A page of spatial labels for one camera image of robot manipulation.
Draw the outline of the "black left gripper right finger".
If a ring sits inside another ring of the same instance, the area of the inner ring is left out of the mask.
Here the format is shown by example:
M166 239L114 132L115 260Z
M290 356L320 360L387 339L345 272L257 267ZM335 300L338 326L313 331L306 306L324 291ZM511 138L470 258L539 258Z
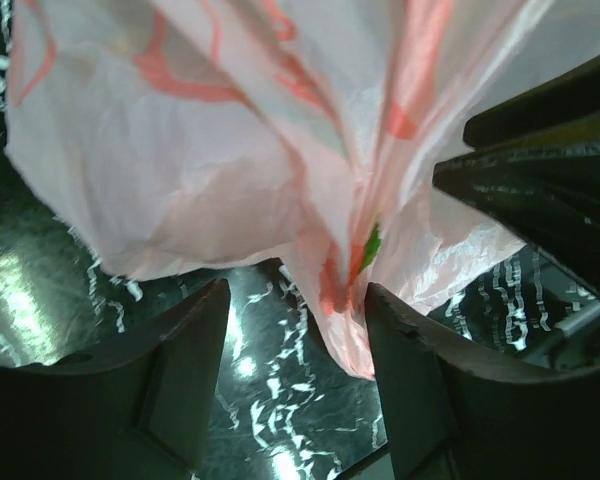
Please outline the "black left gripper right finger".
M600 365L476 344L373 283L365 315L398 479L600 479Z

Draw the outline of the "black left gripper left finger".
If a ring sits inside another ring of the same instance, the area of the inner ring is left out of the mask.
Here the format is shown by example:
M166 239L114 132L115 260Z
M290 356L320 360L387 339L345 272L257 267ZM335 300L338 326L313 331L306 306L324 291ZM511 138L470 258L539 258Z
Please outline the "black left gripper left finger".
M0 479L197 474L229 309L229 284L216 279L53 365L0 366Z

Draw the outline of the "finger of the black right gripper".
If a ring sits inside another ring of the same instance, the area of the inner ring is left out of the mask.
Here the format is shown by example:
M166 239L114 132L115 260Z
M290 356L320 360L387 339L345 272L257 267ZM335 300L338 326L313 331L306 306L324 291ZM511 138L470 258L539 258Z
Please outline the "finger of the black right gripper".
M499 222L600 298L600 140L476 151L439 163L433 185Z
M600 111L600 55L470 118L463 141L473 148L505 143Z

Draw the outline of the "pink plastic bag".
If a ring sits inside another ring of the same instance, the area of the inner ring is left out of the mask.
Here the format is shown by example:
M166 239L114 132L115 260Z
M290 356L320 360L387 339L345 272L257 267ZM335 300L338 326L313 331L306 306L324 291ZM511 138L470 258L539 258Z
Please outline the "pink plastic bag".
M432 172L600 53L600 1L16 1L11 39L7 155L107 273L278 258L370 379L369 283L425 314L521 249Z

